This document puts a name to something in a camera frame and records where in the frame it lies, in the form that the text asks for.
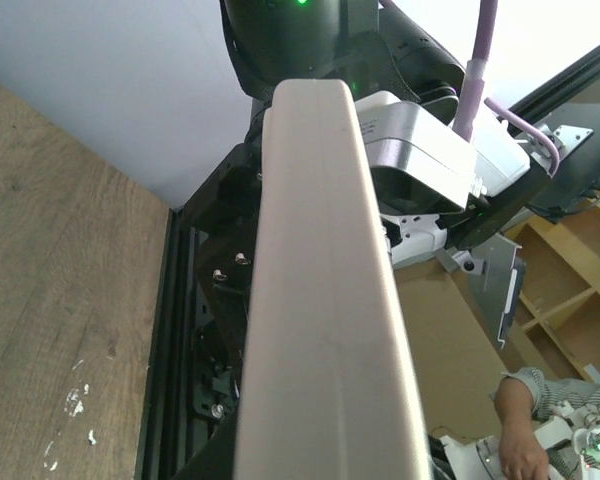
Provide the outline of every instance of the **white wall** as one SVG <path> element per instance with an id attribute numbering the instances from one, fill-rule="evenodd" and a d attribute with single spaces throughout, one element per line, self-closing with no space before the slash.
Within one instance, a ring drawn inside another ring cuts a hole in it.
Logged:
<path id="1" fill-rule="evenodd" d="M 478 0 L 396 1 L 468 58 Z M 600 43 L 600 0 L 500 4 L 492 74 L 505 103 Z M 249 120 L 217 0 L 0 0 L 0 83 L 174 207 Z"/>

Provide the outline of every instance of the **striped shirt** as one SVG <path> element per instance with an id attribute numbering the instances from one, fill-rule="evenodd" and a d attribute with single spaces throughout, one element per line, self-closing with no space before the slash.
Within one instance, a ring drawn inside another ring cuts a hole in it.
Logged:
<path id="1" fill-rule="evenodd" d="M 533 397 L 533 420 L 546 422 L 551 416 L 551 406 L 567 401 L 574 409 L 587 404 L 600 408 L 600 385 L 582 380 L 566 379 L 551 382 L 537 368 L 523 368 L 518 373 L 506 374 L 523 382 Z M 579 458 L 569 447 L 549 450 L 549 461 L 567 480 L 575 478 Z"/>

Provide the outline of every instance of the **cable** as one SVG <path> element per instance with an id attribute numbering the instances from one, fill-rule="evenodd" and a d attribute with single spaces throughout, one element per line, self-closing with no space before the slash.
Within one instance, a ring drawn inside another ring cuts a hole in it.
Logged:
<path id="1" fill-rule="evenodd" d="M 498 12 L 498 0 L 482 0 L 480 2 L 480 14 L 478 16 L 478 28 L 476 39 L 473 44 L 473 58 L 489 60 L 491 55 L 491 44 L 493 43 L 493 32 L 496 26 L 496 14 Z"/>
<path id="2" fill-rule="evenodd" d="M 523 132 L 535 138 L 538 143 L 541 143 L 548 151 L 551 156 L 551 166 L 549 167 L 549 175 L 553 177 L 558 171 L 558 167 L 560 166 L 560 152 L 553 144 L 549 137 L 547 137 L 544 133 L 538 130 L 536 127 L 527 123 L 522 118 L 517 116 L 515 113 L 510 112 L 498 102 L 493 100 L 492 98 L 486 98 L 484 101 L 485 105 L 497 113 L 500 117 L 504 118 L 511 125 L 518 127 Z"/>
<path id="3" fill-rule="evenodd" d="M 535 215 L 538 215 L 539 217 L 542 217 L 545 219 L 559 220 L 561 218 L 568 217 L 571 215 L 578 215 L 580 213 L 584 213 L 588 210 L 591 210 L 598 204 L 600 204 L 600 197 L 596 198 L 593 202 L 588 203 L 584 207 L 579 208 L 577 210 L 565 210 L 560 207 L 544 208 L 544 207 L 539 207 L 537 205 L 533 205 L 531 203 L 527 204 L 526 207 L 529 211 L 531 211 Z"/>
<path id="4" fill-rule="evenodd" d="M 569 472 L 569 476 L 567 477 L 567 480 L 575 480 L 575 478 L 576 478 L 576 471 L 578 470 L 579 466 L 580 466 L 580 464 L 576 463 L 576 466 L 573 467 L 573 470 L 571 470 Z"/>
<path id="5" fill-rule="evenodd" d="M 462 82 L 456 118 L 453 120 L 453 131 L 467 142 L 470 142 L 473 136 L 473 122 L 478 115 L 484 93 L 484 74 L 491 55 L 497 11 L 498 0 L 480 1 L 473 55 L 467 63 L 467 72 Z"/>

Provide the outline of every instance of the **person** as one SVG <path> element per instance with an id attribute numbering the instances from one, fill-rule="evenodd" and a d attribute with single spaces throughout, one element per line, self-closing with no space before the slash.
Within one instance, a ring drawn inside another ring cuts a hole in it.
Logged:
<path id="1" fill-rule="evenodd" d="M 506 374 L 495 394 L 502 424 L 500 461 L 507 480 L 547 480 L 549 464 L 565 479 L 575 473 L 578 456 L 570 448 L 543 450 L 534 435 L 533 421 L 545 422 L 551 406 L 568 401 L 574 409 L 592 404 L 600 408 L 600 385 L 582 380 L 556 382 L 537 368 Z"/>

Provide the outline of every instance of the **white device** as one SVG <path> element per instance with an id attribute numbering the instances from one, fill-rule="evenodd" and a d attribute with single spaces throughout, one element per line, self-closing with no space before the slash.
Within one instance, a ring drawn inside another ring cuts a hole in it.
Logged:
<path id="1" fill-rule="evenodd" d="M 569 402 L 555 406 L 551 419 L 535 431 L 544 449 L 570 444 L 578 459 L 572 478 L 550 467 L 550 480 L 600 480 L 600 409 L 592 404 L 573 409 Z M 445 454 L 458 480 L 504 480 L 498 456 L 499 440 L 487 437 L 464 445 L 442 437 Z"/>
<path id="2" fill-rule="evenodd" d="M 471 145 L 422 106 L 389 92 L 359 100 L 356 113 L 372 169 L 402 172 L 444 197 L 450 211 L 464 210 L 475 182 Z"/>
<path id="3" fill-rule="evenodd" d="M 370 136 L 368 132 L 370 122 L 378 122 L 378 119 L 387 117 L 387 111 L 390 109 L 388 107 L 396 104 L 409 104 L 413 109 L 421 108 L 411 104 L 411 102 L 401 102 L 398 97 L 389 92 L 378 92 L 356 102 L 356 111 L 360 117 L 365 144 L 378 141 L 381 138 L 404 138 L 412 134 L 399 121 L 396 122 L 394 118 L 392 119 L 394 121 L 391 128 L 387 128 L 386 124 L 378 125 L 375 138 L 368 138 Z M 431 162 L 430 160 L 429 164 L 436 167 L 440 159 L 447 160 L 440 166 L 448 170 L 449 174 L 455 173 L 458 175 L 459 180 L 456 187 L 462 185 L 462 182 L 465 182 L 465 186 L 468 182 L 470 186 L 475 180 L 475 175 L 477 175 L 485 187 L 487 196 L 493 196 L 513 185 L 529 170 L 529 155 L 484 105 L 478 110 L 471 146 L 453 133 L 451 128 L 446 127 L 436 119 L 427 122 L 426 127 L 429 127 L 427 138 L 416 138 L 416 140 L 420 140 L 420 144 L 416 146 L 424 152 L 427 148 L 422 148 L 422 144 L 429 148 L 437 147 L 437 155 L 431 155 L 431 158 L 435 161 Z M 440 153 L 440 149 L 449 149 L 453 152 L 453 155 L 444 155 L 444 153 Z"/>

